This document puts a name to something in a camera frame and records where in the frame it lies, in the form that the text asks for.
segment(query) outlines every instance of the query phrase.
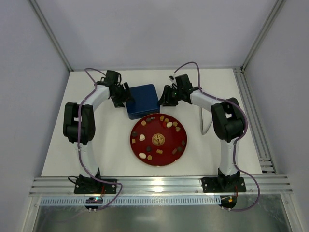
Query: blue box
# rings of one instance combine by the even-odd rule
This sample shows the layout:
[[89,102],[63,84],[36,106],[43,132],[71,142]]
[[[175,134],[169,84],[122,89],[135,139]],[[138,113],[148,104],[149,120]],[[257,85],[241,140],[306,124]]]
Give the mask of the blue box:
[[146,115],[160,113],[160,105],[153,84],[130,88],[135,102],[127,102],[126,110],[130,119],[142,118]]

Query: purple cable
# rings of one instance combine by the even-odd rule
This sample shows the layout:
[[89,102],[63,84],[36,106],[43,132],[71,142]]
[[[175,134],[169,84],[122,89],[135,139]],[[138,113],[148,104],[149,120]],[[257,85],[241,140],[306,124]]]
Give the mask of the purple cable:
[[197,67],[197,82],[198,82],[198,88],[199,88],[199,91],[201,91],[202,94],[204,94],[205,96],[210,97],[210,98],[212,98],[212,99],[215,99],[215,100],[218,100],[218,101],[222,101],[222,102],[226,102],[226,103],[229,103],[229,104],[235,106],[235,107],[242,113],[242,115],[243,115],[243,117],[244,117],[244,119],[245,119],[245,130],[244,130],[243,134],[242,134],[239,138],[237,138],[237,139],[234,141],[234,143],[233,143],[233,144],[234,144],[234,149],[233,149],[233,163],[234,163],[235,168],[236,168],[238,171],[240,171],[240,172],[242,172],[242,173],[245,173],[246,175],[248,175],[248,176],[255,182],[256,187],[257,187],[257,198],[256,198],[255,202],[254,202],[252,205],[250,205],[249,207],[247,207],[247,208],[244,208],[244,209],[231,209],[230,211],[242,212],[242,211],[246,211],[246,210],[248,210],[248,209],[251,209],[252,207],[254,207],[254,206],[258,203],[258,201],[259,201],[259,199],[260,199],[260,195],[261,195],[260,186],[259,186],[259,184],[257,183],[256,179],[253,177],[253,175],[249,174],[248,172],[243,171],[243,170],[240,169],[240,168],[237,166],[237,164],[236,164],[236,148],[237,148],[237,147],[236,147],[236,143],[237,143],[237,141],[239,141],[240,139],[242,139],[242,138],[245,136],[245,134],[247,133],[247,130],[248,130],[248,120],[247,120],[247,117],[246,117],[246,115],[245,115],[245,112],[244,112],[237,104],[233,103],[232,101],[229,101],[229,100],[227,100],[227,99],[217,98],[217,97],[215,97],[215,96],[213,96],[213,95],[211,95],[211,94],[209,94],[209,93],[203,92],[203,90],[202,90],[202,88],[201,88],[201,86],[200,86],[199,66],[198,66],[198,64],[197,64],[196,62],[194,62],[194,61],[187,62],[187,63],[183,64],[182,66],[180,66],[178,69],[176,69],[174,73],[176,73],[179,69],[181,69],[183,66],[188,65],[188,64],[195,64],[196,67]]
[[94,70],[94,71],[97,71],[101,74],[103,74],[105,76],[105,74],[103,72],[101,72],[100,70],[97,70],[97,69],[93,69],[93,68],[85,68],[85,72],[88,74],[88,76],[90,77],[90,79],[93,81],[93,83],[95,84],[95,89],[92,90],[86,97],[84,100],[82,100],[82,102],[79,104],[79,107],[78,107],[78,133],[77,133],[77,149],[78,149],[78,159],[79,159],[79,162],[82,166],[82,168],[84,169],[84,171],[91,177],[93,178],[94,180],[98,181],[98,182],[101,182],[103,184],[110,184],[110,185],[120,185],[120,190],[119,192],[116,194],[116,196],[110,201],[108,202],[106,205],[100,207],[97,209],[98,210],[102,210],[102,209],[105,209],[106,207],[108,207],[110,204],[112,204],[116,198],[119,196],[119,194],[121,193],[122,191],[122,187],[123,185],[121,183],[118,183],[118,182],[109,182],[109,181],[104,181],[104,180],[100,180],[98,178],[96,178],[95,176],[93,176],[89,171],[88,169],[85,167],[83,161],[82,161],[82,154],[81,154],[81,147],[80,147],[80,142],[81,142],[81,126],[82,126],[82,113],[81,113],[81,110],[82,110],[82,105],[87,101],[87,99],[96,92],[97,90],[97,84],[96,84],[96,81],[93,79],[93,77],[90,75],[90,73],[88,72],[88,70]]

